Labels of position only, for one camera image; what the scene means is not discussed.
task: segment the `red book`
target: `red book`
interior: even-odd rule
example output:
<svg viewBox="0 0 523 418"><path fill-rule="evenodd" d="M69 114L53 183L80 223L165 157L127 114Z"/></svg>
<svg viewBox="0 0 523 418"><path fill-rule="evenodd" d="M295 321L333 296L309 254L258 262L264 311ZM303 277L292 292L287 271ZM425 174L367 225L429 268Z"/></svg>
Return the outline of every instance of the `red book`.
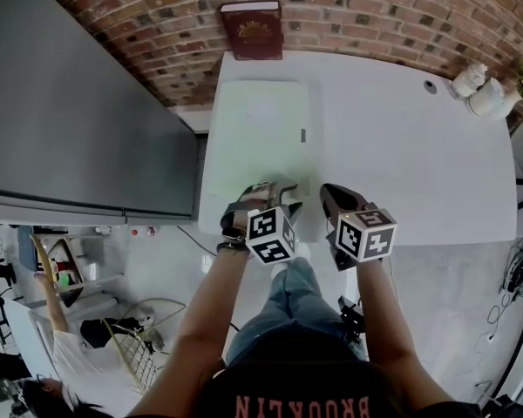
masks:
<svg viewBox="0 0 523 418"><path fill-rule="evenodd" d="M279 2L223 4L219 9L236 60L281 60Z"/></svg>

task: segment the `light green cutting board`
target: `light green cutting board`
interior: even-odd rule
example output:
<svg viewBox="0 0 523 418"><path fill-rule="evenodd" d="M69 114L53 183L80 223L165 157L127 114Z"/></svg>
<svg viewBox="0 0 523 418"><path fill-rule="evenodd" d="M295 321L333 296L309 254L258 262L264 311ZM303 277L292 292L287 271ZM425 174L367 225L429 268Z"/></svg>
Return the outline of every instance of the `light green cutting board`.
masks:
<svg viewBox="0 0 523 418"><path fill-rule="evenodd" d="M226 82L212 122L211 194L235 200L249 185L286 178L299 184L298 195L309 195L307 85Z"/></svg>

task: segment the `white tabletop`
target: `white tabletop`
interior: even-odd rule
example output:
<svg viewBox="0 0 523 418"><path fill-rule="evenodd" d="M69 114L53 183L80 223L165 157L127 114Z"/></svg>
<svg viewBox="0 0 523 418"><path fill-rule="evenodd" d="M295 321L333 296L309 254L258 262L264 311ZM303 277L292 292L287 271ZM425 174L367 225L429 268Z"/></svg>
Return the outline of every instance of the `white tabletop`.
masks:
<svg viewBox="0 0 523 418"><path fill-rule="evenodd" d="M314 175L295 226L301 239L319 241L325 234L318 201L323 182L349 187L387 208L399 224L397 245L515 237L515 174L504 120L476 118L450 96L450 81L438 76L361 57L307 51L285 51L282 61L260 62L237 62L225 54L201 188L203 232L220 233L221 215L234 201L212 195L210 185L218 170L210 162L215 161L214 150L233 150L221 133L225 119L216 112L221 84L235 80L295 81L309 88ZM437 94L425 90L426 80L436 85Z"/></svg>

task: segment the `white vase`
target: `white vase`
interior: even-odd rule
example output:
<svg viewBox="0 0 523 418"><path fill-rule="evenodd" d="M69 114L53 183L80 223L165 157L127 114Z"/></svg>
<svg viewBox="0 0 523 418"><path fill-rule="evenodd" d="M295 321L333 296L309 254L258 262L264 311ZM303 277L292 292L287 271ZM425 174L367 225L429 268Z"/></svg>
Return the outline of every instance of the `white vase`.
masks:
<svg viewBox="0 0 523 418"><path fill-rule="evenodd" d="M516 90L513 90L511 93L507 94L504 98L504 102L500 107L494 110L489 114L489 117L492 119L505 119L508 114L513 110L513 107L522 99L520 93Z"/></svg>
<svg viewBox="0 0 523 418"><path fill-rule="evenodd" d="M498 80L490 78L468 99L467 103L475 115L490 116L504 104L504 89Z"/></svg>

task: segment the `blue jeans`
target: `blue jeans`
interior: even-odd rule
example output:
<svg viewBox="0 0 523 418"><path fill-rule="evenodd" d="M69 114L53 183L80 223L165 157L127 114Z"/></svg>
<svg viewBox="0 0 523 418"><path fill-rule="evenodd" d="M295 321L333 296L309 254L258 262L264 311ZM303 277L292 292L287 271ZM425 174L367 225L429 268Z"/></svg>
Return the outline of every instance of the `blue jeans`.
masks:
<svg viewBox="0 0 523 418"><path fill-rule="evenodd" d="M312 266L302 258L292 260L288 266L273 279L261 312L234 337L227 352L229 366L246 355L260 336L282 327L300 325L341 340L345 338L347 327L339 313L323 299Z"/></svg>

